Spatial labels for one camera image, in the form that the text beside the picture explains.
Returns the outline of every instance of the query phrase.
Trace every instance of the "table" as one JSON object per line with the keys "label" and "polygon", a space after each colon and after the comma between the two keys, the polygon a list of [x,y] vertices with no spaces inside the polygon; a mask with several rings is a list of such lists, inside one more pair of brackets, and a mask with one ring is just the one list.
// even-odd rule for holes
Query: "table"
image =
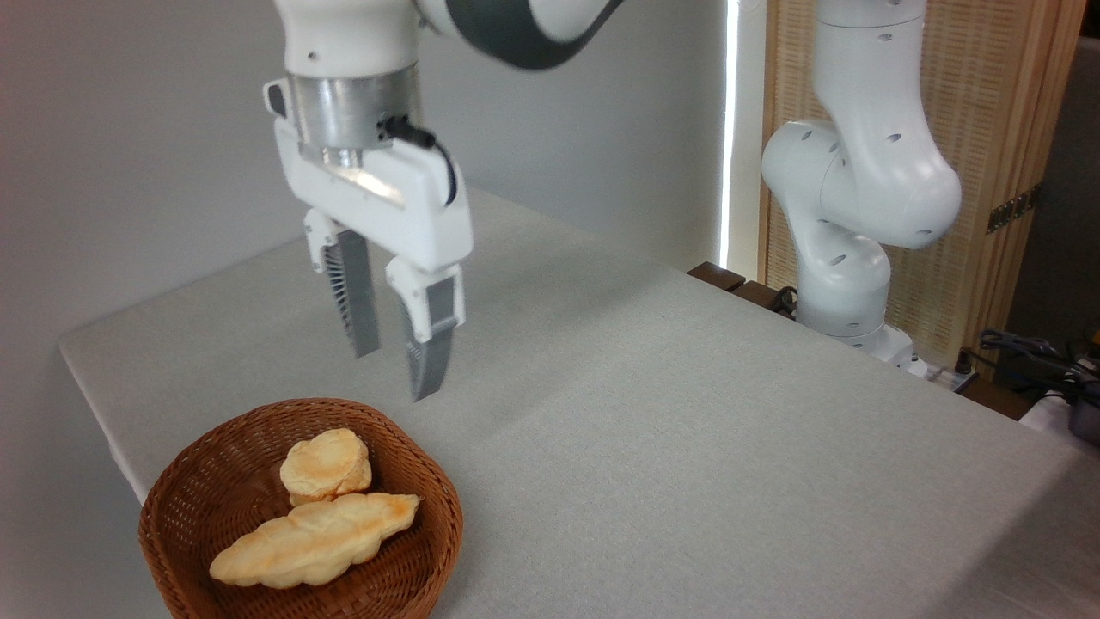
{"label": "table", "polygon": [[439,617],[1100,612],[1093,458],[686,274],[471,201],[470,321],[420,404],[396,296],[380,286],[383,350],[352,360],[304,241],[66,335],[139,498],[232,417],[346,398],[462,497]]}

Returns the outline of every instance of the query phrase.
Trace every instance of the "white wall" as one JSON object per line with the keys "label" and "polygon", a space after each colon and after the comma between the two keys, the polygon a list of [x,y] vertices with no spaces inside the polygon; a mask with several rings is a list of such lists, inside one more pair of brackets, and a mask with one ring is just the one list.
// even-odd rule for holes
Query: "white wall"
{"label": "white wall", "polygon": [[[2,13],[0,617],[165,616],[139,506],[56,340],[300,233],[260,100],[277,15],[270,0]],[[429,41],[427,115],[473,184],[690,266],[714,252],[723,15],[631,0],[544,76]]]}

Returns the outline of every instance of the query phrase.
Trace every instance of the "round bread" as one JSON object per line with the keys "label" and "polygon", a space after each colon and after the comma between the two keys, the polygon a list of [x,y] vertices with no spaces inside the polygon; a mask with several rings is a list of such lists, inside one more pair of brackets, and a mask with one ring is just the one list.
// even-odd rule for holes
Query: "round bread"
{"label": "round bread", "polygon": [[371,485],[366,445],[348,429],[330,430],[301,441],[279,468],[290,505],[331,501]]}

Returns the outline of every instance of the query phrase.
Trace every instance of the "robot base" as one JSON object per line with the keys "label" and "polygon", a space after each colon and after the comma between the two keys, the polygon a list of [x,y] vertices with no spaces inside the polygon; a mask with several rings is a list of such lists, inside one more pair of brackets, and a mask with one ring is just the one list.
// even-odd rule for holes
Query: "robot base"
{"label": "robot base", "polygon": [[867,335],[834,338],[853,349],[920,378],[926,378],[928,365],[913,352],[913,341],[905,332],[883,324]]}

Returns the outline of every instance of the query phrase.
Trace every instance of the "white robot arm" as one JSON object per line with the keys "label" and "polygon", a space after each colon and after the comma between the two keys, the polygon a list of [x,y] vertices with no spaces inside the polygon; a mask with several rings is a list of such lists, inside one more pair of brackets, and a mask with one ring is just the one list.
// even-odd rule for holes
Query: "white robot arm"
{"label": "white robot arm", "polygon": [[287,181],[311,207],[314,268],[363,356],[378,349],[367,241],[395,255],[386,280],[402,299],[414,400],[442,385],[473,250],[462,172],[416,125],[419,26],[543,69],[575,55],[620,1],[275,0],[287,75],[264,93]]}
{"label": "white robot arm", "polygon": [[926,246],[961,202],[921,104],[925,5],[818,0],[814,91],[833,121],[784,124],[762,164],[798,252],[799,322],[919,375],[912,341],[884,324],[879,242]]}

